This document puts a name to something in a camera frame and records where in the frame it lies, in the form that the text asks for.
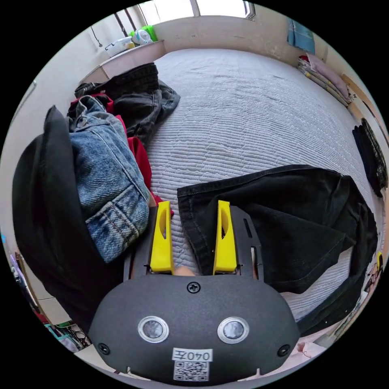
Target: white container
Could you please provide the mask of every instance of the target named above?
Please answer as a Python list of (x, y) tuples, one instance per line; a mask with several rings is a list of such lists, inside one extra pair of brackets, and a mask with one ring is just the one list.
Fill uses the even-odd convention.
[(148, 43), (152, 42), (152, 39), (150, 38), (150, 35), (145, 30), (136, 30), (133, 36), (133, 42), (137, 45), (146, 45)]
[(124, 50), (131, 49), (132, 47), (135, 47), (135, 45), (133, 43), (132, 38), (128, 36), (127, 38), (122, 38), (113, 43), (110, 43), (105, 48), (105, 51), (108, 53), (110, 57), (113, 57)]

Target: black cloth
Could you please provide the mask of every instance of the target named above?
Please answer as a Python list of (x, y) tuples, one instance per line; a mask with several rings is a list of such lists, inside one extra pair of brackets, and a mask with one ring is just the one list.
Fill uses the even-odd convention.
[[(137, 137), (146, 148), (158, 124), (177, 107), (180, 96), (158, 79), (154, 63), (138, 66), (104, 83), (84, 83), (76, 98), (104, 92), (113, 100), (114, 115), (120, 115), (127, 137)], [(68, 116), (74, 116), (72, 107)]]
[(44, 133), (25, 149), (12, 189), (15, 238), (45, 289), (85, 331), (103, 297), (122, 282), (123, 262), (105, 264), (85, 224), (68, 120), (52, 107)]
[(359, 154), (361, 155), (363, 167), (365, 168), (366, 178), (371, 185), (374, 193), (378, 197), (382, 197), (380, 183), (377, 177), (378, 164), (374, 157), (369, 138), (363, 130), (363, 126), (355, 126), (353, 130), (355, 143), (357, 144)]
[(385, 158), (377, 139), (365, 118), (362, 125), (355, 126), (353, 135), (361, 155), (366, 177), (378, 197), (382, 197), (381, 189), (388, 187), (388, 172)]
[(354, 247), (349, 278), (298, 322), (303, 336), (341, 320), (356, 304), (377, 248), (377, 229), (351, 177), (289, 165), (179, 188), (177, 195), (181, 223), (203, 275), (212, 274), (218, 200), (251, 216), (265, 282), (278, 292), (303, 293), (341, 252)]

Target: white quilted bedspread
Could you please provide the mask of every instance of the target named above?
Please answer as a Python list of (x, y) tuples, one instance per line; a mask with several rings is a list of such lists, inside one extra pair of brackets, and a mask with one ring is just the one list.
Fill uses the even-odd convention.
[[(383, 205), (364, 173), (347, 109), (297, 69), (260, 55), (189, 49), (156, 62), (159, 78), (181, 96), (148, 147), (152, 190), (170, 200), (176, 264), (197, 271), (181, 227), (177, 188), (289, 164), (350, 175), (383, 229)], [(348, 276), (351, 250), (305, 293), (283, 293), (296, 320)]]

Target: blue denim jacket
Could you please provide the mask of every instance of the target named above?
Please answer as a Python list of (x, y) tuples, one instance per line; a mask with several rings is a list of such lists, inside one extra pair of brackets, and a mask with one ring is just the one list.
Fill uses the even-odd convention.
[(121, 121), (91, 96), (80, 98), (76, 112), (70, 139), (81, 208), (109, 263), (146, 229), (150, 194)]

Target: finger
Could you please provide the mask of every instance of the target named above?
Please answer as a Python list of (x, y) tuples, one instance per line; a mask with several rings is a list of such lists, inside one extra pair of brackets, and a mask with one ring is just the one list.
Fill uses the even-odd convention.
[(175, 276), (195, 276), (195, 274), (186, 266), (177, 267), (174, 271)]

